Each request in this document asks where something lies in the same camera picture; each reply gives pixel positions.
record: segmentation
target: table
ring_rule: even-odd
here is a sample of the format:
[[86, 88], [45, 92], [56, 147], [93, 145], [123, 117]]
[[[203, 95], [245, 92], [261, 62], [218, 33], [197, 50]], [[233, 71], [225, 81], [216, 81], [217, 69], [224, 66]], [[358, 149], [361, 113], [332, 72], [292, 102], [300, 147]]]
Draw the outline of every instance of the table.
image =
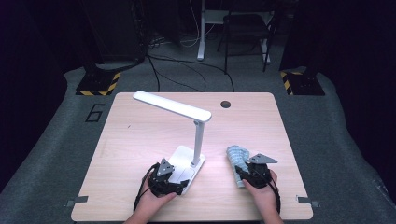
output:
[[[201, 36], [198, 48], [197, 60], [203, 61], [205, 57], [205, 25], [206, 24], [223, 24], [223, 17], [228, 14], [226, 10], [207, 10], [205, 7], [205, 0], [202, 0], [201, 4]], [[264, 18], [264, 21], [268, 22], [271, 18], [271, 15], [268, 13], [261, 13]], [[261, 44], [262, 52], [267, 51], [266, 40], [262, 41]], [[270, 57], [268, 56], [267, 63], [271, 62]]]
[[[278, 160], [268, 164], [278, 175], [283, 219], [309, 219], [309, 203], [298, 203], [296, 195], [306, 197], [304, 183], [291, 150], [276, 101], [265, 92], [157, 92], [159, 96], [193, 105], [212, 113], [205, 124], [199, 174], [184, 195], [177, 196], [152, 221], [261, 220], [251, 196], [239, 189], [226, 149], [244, 147], [254, 156], [258, 152]], [[222, 101], [231, 103], [221, 107]], [[76, 203], [75, 221], [123, 221], [133, 212], [134, 198], [149, 167], [169, 159], [179, 145], [194, 146], [195, 125], [181, 117], [138, 102], [133, 93], [115, 97], [105, 127], [93, 154]]]

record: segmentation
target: human hand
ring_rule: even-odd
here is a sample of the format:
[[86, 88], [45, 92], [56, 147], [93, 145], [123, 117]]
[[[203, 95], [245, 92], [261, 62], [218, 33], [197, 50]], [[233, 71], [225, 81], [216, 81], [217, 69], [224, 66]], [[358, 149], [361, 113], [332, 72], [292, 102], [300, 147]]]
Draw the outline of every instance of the human hand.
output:
[[[276, 188], [277, 175], [274, 171], [270, 170], [272, 181], [270, 184]], [[270, 186], [265, 186], [261, 189], [256, 189], [251, 186], [246, 179], [242, 180], [244, 182], [245, 188], [250, 192], [253, 196], [254, 203], [256, 204], [257, 209], [259, 209], [262, 214], [262, 218], [266, 224], [272, 223], [283, 223], [282, 219], [279, 216], [279, 213], [276, 210], [276, 195], [271, 189]]]
[[155, 196], [149, 189], [149, 177], [145, 180], [140, 197], [134, 213], [124, 222], [124, 224], [146, 224], [149, 220], [167, 203], [172, 201], [177, 194], [172, 192], [161, 197]]

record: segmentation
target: desk lamp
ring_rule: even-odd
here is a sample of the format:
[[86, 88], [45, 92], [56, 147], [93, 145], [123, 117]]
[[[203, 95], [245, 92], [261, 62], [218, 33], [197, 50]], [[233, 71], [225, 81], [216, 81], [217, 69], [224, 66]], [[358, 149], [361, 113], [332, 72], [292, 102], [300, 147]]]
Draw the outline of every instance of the desk lamp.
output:
[[137, 91], [134, 94], [134, 99], [149, 105], [157, 106], [175, 114], [179, 114], [180, 116], [193, 119], [196, 126], [194, 149], [179, 146], [169, 159], [169, 163], [174, 166], [169, 182], [180, 183], [183, 180], [189, 179], [190, 181], [188, 186], [184, 188], [182, 192], [183, 194], [186, 193], [192, 183], [192, 180], [198, 174], [198, 171], [205, 161], [205, 156], [201, 154], [202, 139], [204, 136], [205, 123], [211, 119], [212, 114], [209, 111], [191, 105], [185, 105], [144, 91]]

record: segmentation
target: yellow and black hazard tape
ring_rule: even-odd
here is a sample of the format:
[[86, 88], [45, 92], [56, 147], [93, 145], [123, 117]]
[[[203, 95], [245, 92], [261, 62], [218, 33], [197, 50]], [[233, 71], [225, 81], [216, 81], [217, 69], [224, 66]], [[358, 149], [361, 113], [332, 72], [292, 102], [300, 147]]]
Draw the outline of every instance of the yellow and black hazard tape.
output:
[[302, 75], [301, 72], [280, 72], [280, 76], [282, 77], [283, 84], [285, 85], [286, 92], [288, 95], [294, 95], [293, 94], [293, 89], [291, 88], [291, 85], [289, 83], [288, 79], [288, 74], [293, 74], [293, 75]]
[[110, 95], [116, 88], [116, 85], [117, 85], [117, 82], [119, 81], [120, 75], [121, 75], [121, 73], [117, 73], [113, 77], [113, 80], [111, 81], [111, 84], [108, 87], [107, 91], [76, 91], [76, 95], [86, 95], [86, 96]]

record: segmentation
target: chair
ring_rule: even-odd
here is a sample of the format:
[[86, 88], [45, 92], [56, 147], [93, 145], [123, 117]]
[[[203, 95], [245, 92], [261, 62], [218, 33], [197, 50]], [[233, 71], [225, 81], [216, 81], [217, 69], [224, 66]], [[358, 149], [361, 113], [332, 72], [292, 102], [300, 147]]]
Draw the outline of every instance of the chair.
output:
[[[225, 73], [227, 73], [227, 60], [229, 56], [257, 54], [230, 54], [230, 42], [243, 41], [244, 43], [247, 43], [252, 41], [253, 46], [251, 50], [254, 50], [257, 45], [261, 44], [262, 41], [266, 39], [266, 51], [262, 52], [262, 48], [260, 48], [260, 55], [265, 54], [264, 67], [262, 69], [262, 71], [265, 72], [268, 53], [273, 42], [276, 27], [279, 24], [279, 17], [281, 15], [280, 9], [281, 7], [278, 0], [233, 0], [228, 15], [223, 18], [223, 34], [218, 45], [219, 51], [221, 43], [225, 42]], [[258, 14], [263, 12], [273, 13], [272, 18], [268, 23], [266, 23], [262, 16]]]

